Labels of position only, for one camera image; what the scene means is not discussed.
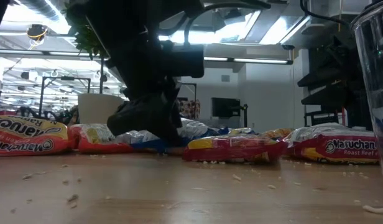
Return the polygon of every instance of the black monitor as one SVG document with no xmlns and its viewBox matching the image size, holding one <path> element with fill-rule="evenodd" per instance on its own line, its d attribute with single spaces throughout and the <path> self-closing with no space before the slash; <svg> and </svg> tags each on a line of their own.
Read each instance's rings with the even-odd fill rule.
<svg viewBox="0 0 383 224">
<path fill-rule="evenodd" d="M 211 99 L 212 116 L 220 118 L 230 118 L 240 116 L 240 100 L 229 98 L 212 98 Z"/>
</svg>

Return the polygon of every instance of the black metal frame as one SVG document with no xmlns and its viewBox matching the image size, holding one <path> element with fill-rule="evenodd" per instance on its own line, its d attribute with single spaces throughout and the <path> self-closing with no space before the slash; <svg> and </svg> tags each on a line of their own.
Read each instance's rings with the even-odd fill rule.
<svg viewBox="0 0 383 224">
<path fill-rule="evenodd" d="M 41 98 L 40 98 L 40 108 L 39 108 L 39 112 L 38 112 L 38 115 L 39 116 L 42 116 L 42 101 L 44 100 L 44 90 L 46 87 L 48 87 L 53 81 L 55 81 L 56 79 L 61 79 L 61 80 L 66 80 L 66 81 L 74 81 L 74 80 L 86 80 L 88 81 L 88 89 L 87 89 L 87 93 L 90 92 L 91 90 L 91 79 L 90 78 L 74 78 L 74 77 L 42 77 L 42 84 L 41 84 Z M 47 85 L 45 86 L 45 80 L 46 79 L 51 79 L 50 82 L 47 83 Z"/>
<path fill-rule="evenodd" d="M 194 119 L 197 116 L 197 84 L 196 83 L 182 83 L 182 85 L 192 85 L 194 86 Z"/>
<path fill-rule="evenodd" d="M 241 109 L 244 112 L 244 127 L 248 128 L 248 118 L 247 118 L 247 110 L 248 110 L 248 105 L 244 104 Z"/>
</svg>

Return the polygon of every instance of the metal rack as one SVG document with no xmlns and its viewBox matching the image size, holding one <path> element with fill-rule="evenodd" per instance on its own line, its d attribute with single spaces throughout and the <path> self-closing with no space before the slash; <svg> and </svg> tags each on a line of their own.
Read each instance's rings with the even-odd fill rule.
<svg viewBox="0 0 383 224">
<path fill-rule="evenodd" d="M 44 100 L 44 90 L 46 87 L 48 87 L 53 81 L 58 79 L 59 77 L 42 77 L 42 84 L 41 84 L 41 97 L 40 97 L 40 108 L 39 108 L 39 116 L 42 116 L 42 101 Z M 46 79 L 51 79 L 50 82 L 47 83 L 45 86 L 45 80 Z M 75 77 L 60 77 L 59 79 L 64 80 L 64 81 L 74 81 L 74 80 L 86 80 L 88 81 L 88 88 L 87 88 L 87 93 L 90 92 L 91 89 L 91 79 L 90 78 L 75 78 Z"/>
</svg>

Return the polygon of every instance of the maruchan logo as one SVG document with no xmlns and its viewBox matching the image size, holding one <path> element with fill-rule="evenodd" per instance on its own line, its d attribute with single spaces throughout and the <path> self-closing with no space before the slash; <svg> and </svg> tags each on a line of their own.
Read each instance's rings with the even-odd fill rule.
<svg viewBox="0 0 383 224">
<path fill-rule="evenodd" d="M 13 121 L 11 119 L 0 119 L 0 128 L 8 129 L 17 134 L 22 134 L 28 137 L 40 136 L 44 133 L 58 133 L 62 130 L 62 128 L 49 128 L 46 130 L 41 130 L 39 128 L 35 128 L 18 121 Z"/>
<path fill-rule="evenodd" d="M 0 150 L 7 152 L 11 151 L 30 151 L 30 152 L 43 152 L 52 150 L 54 147 L 53 141 L 51 139 L 46 139 L 42 144 L 8 144 L 6 142 L 0 141 Z"/>
<path fill-rule="evenodd" d="M 376 143 L 374 141 L 348 141 L 340 139 L 332 139 L 326 144 L 326 152 L 334 153 L 335 149 L 365 149 L 376 150 Z"/>
</svg>

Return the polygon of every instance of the ramen noodle package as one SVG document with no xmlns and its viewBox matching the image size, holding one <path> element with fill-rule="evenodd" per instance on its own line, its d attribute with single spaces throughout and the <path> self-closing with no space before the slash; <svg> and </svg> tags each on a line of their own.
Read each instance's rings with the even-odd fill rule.
<svg viewBox="0 0 383 224">
<path fill-rule="evenodd" d="M 255 134 L 251 128 L 235 128 L 229 130 L 229 134 Z"/>
<path fill-rule="evenodd" d="M 75 124 L 68 128 L 71 145 L 85 154 L 134 152 L 133 148 L 114 137 L 105 124 Z"/>
<path fill-rule="evenodd" d="M 279 140 L 287 137 L 294 129 L 292 128 L 279 128 L 276 130 L 266 131 L 259 136 Z"/>
<path fill-rule="evenodd" d="M 379 160 L 372 131 L 336 123 L 300 128 L 284 139 L 287 154 L 317 162 L 370 164 Z"/>
<path fill-rule="evenodd" d="M 186 161 L 275 162 L 286 143 L 254 134 L 207 137 L 190 142 L 183 153 Z"/>
<path fill-rule="evenodd" d="M 159 139 L 148 131 L 129 131 L 117 139 L 130 144 L 137 152 L 158 152 L 170 155 L 182 155 L 187 144 L 194 140 L 208 136 L 217 136 L 218 132 L 207 125 L 190 119 L 182 118 L 182 127 L 177 129 L 182 138 L 181 147 L 173 148 L 167 142 Z"/>
<path fill-rule="evenodd" d="M 20 116 L 0 116 L 0 156 L 36 156 L 70 150 L 64 124 Z"/>
</svg>

